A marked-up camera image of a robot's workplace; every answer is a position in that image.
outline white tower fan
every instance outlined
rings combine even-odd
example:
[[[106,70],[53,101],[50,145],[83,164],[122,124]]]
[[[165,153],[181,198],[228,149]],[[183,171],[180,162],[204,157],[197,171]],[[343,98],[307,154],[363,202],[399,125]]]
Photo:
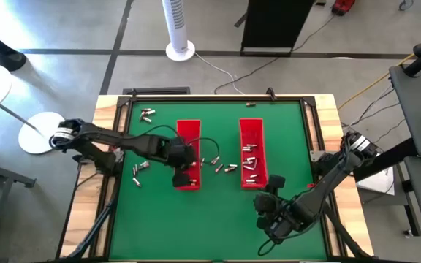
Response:
[[[193,57],[196,49],[186,33],[183,0],[162,0],[162,4],[170,35],[170,44],[165,53],[173,61],[187,61]]]

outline gray floor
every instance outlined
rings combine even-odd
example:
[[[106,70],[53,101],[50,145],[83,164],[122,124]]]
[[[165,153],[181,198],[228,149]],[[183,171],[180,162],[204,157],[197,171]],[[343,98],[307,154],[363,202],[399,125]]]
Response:
[[[20,49],[109,50],[115,42],[126,0],[0,0],[0,38]],[[329,17],[314,7],[296,46]],[[399,0],[359,0],[351,12],[313,36],[298,52],[410,53],[421,42],[421,1],[399,12]],[[184,0],[189,39],[198,50],[239,50],[243,27],[233,24],[245,12],[247,0]],[[163,50],[168,43],[160,0],[134,0],[121,49]],[[13,87],[4,104],[29,118],[52,110],[65,118],[90,121],[110,56],[29,55],[29,63],[13,72]],[[235,77],[249,73],[271,58],[206,57]],[[335,94],[337,103],[355,94],[387,71],[395,60],[281,58],[237,83],[248,94],[267,87],[277,93]],[[194,94],[211,94],[229,81],[198,58],[177,64],[163,56],[119,56],[109,94],[124,88],[190,86]],[[340,111],[353,121],[389,85],[382,81]],[[231,86],[223,94],[235,91]],[[395,94],[375,109],[397,102]],[[355,126],[376,140],[403,119],[401,109],[385,110]],[[0,258],[33,262],[53,258],[75,180],[73,153],[30,156],[17,143],[21,124],[0,111],[0,166],[37,178],[37,186],[15,186],[0,223]],[[409,137],[405,124],[378,144],[388,149]],[[421,237],[406,239],[408,228],[400,207],[365,206],[375,254],[383,259],[421,262]]]

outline red plastic tray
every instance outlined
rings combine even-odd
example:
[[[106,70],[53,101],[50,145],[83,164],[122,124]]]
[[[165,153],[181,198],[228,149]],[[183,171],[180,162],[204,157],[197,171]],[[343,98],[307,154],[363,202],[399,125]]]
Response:
[[[268,183],[268,170],[266,168],[266,155],[264,151],[264,128],[262,119],[240,119],[240,152],[241,152],[241,188],[258,189],[263,188]],[[252,152],[243,152],[243,146],[255,144]],[[245,169],[243,162],[248,157],[257,158],[257,166],[254,171]],[[251,175],[258,175],[256,178],[250,178]],[[247,183],[247,179],[255,179],[255,183]]]
[[[177,132],[187,143],[190,140],[201,137],[201,121],[200,120],[178,120],[176,122]],[[190,167],[185,173],[189,176],[189,179],[196,180],[195,186],[181,186],[177,187],[183,191],[194,191],[201,188],[201,165],[200,165],[200,141],[194,141],[191,143],[197,156],[196,166]]]

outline red object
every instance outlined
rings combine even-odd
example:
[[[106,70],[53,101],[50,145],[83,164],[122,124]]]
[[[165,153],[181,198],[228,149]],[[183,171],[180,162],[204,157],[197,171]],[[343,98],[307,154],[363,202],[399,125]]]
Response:
[[[264,128],[262,127],[262,119],[240,119],[240,142],[241,149],[248,144],[255,144],[257,147],[252,148],[252,152],[241,152],[241,162],[246,158],[256,157],[257,166],[253,171],[244,168],[241,165],[241,188],[258,189],[263,188],[268,183],[268,170],[266,168],[266,155],[264,152]],[[247,183],[246,180],[256,180],[255,183]]]
[[[176,122],[177,132],[187,143],[190,140],[201,137],[201,121],[200,120],[179,120]],[[200,141],[194,141],[191,143],[194,148],[194,152],[197,156],[196,165],[187,169],[184,173],[189,176],[189,179],[196,180],[195,186],[181,186],[177,187],[183,191],[194,191],[201,188],[201,165],[200,165]]]
[[[354,5],[355,0],[335,0],[335,3],[332,8],[332,12],[336,15],[345,15],[352,6]]]

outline green mat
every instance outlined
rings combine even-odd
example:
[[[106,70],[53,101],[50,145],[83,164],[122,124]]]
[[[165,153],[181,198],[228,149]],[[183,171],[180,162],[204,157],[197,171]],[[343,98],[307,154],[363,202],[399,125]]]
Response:
[[[139,122],[140,109],[153,108],[152,123]],[[262,118],[268,173],[286,178],[280,195],[289,199],[312,183],[306,136],[300,105],[295,102],[137,102],[134,103],[130,134],[177,120],[200,119],[201,136],[220,145],[220,160],[240,164],[240,118]],[[166,128],[154,134],[175,136]],[[215,146],[201,142],[201,157],[211,160]],[[172,187],[172,168],[151,162],[140,172],[138,188],[132,181],[132,167],[144,161],[126,152],[118,209],[113,228],[110,259],[326,259],[321,225],[292,240],[285,240],[264,257],[257,256],[267,240],[256,228],[253,198],[257,191],[242,190],[240,167],[231,173],[214,172],[204,165],[199,191],[178,191]]]

